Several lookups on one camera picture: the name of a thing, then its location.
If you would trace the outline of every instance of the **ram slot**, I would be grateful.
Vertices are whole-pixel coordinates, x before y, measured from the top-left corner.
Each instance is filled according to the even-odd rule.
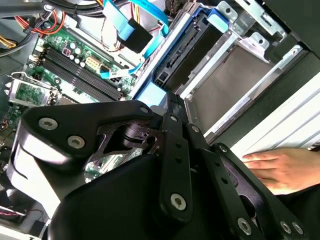
[[[45,59],[52,60],[61,68],[64,68],[66,71],[70,72],[72,75],[78,77],[87,84],[90,84],[95,88],[98,88],[106,95],[108,95],[111,99],[117,101],[120,100],[120,98],[122,97],[121,92],[117,91],[117,89],[114,86],[102,80],[101,78],[96,76],[94,73],[88,71],[87,69],[80,67],[78,64],[66,58],[55,49],[47,48],[46,55],[44,57]]]
[[[82,82],[77,77],[74,77],[70,73],[68,73],[66,70],[60,68],[60,66],[57,66],[54,62],[52,62],[49,59],[46,59],[43,61],[43,67],[50,71],[51,73],[57,75],[59,78],[67,81],[68,83],[72,84],[76,88],[80,89],[81,91],[85,92],[86,94],[92,96],[93,98],[97,99],[100,102],[113,102],[112,99],[104,95],[99,90],[91,87],[90,85],[86,84],[85,82]]]

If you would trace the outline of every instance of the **motherboard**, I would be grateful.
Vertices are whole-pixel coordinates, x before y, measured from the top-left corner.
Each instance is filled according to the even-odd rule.
[[[8,111],[0,119],[0,146],[11,145],[19,119],[30,107],[130,100],[136,76],[102,79],[100,70],[125,69],[66,29],[39,37],[21,72],[13,72],[5,93]]]

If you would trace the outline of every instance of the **human hand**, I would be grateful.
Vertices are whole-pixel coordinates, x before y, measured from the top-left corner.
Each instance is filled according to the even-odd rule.
[[[275,195],[290,194],[320,183],[320,153],[277,149],[243,156],[244,164]]]

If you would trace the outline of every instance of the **robotic arm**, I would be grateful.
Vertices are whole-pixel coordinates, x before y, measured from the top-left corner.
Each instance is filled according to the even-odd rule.
[[[22,117],[7,170],[52,217],[50,240],[306,240],[301,222],[222,143],[188,123],[181,98],[35,107]],[[143,149],[85,184],[84,166]]]

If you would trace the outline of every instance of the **bolt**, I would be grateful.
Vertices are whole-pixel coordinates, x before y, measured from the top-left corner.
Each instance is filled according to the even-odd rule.
[[[76,135],[70,136],[67,141],[69,146],[73,147],[74,149],[81,149],[86,144],[85,140],[82,137]]]
[[[297,223],[293,222],[292,225],[293,225],[294,229],[295,229],[299,234],[301,234],[301,235],[304,234],[304,231],[302,230],[302,228],[301,228]]]
[[[199,128],[197,128],[196,126],[192,126],[193,131],[195,131],[196,133],[199,132]]]
[[[288,224],[286,224],[284,221],[281,221],[280,222],[280,225],[281,227],[283,228],[283,230],[288,233],[288,234],[291,234],[292,231],[291,231],[291,228],[288,226]]]
[[[178,122],[178,119],[175,116],[170,117],[173,121]]]
[[[220,145],[219,148],[221,149],[222,152],[226,153],[227,149],[225,148],[225,146]]]
[[[242,217],[239,217],[238,220],[238,226],[239,228],[248,236],[251,235],[252,231],[251,231],[251,227],[249,225],[249,223]]]
[[[54,130],[58,127],[58,122],[53,118],[43,117],[38,122],[39,126],[45,130]]]
[[[171,204],[178,210],[183,211],[187,207],[186,200],[178,193],[173,193],[170,197]]]
[[[49,28],[51,28],[51,24],[50,24],[50,22],[45,21],[45,22],[43,23],[43,27],[44,27],[45,29],[49,29]]]
[[[145,114],[147,114],[149,112],[148,109],[146,109],[144,106],[140,107],[140,110],[142,112],[144,112]]]

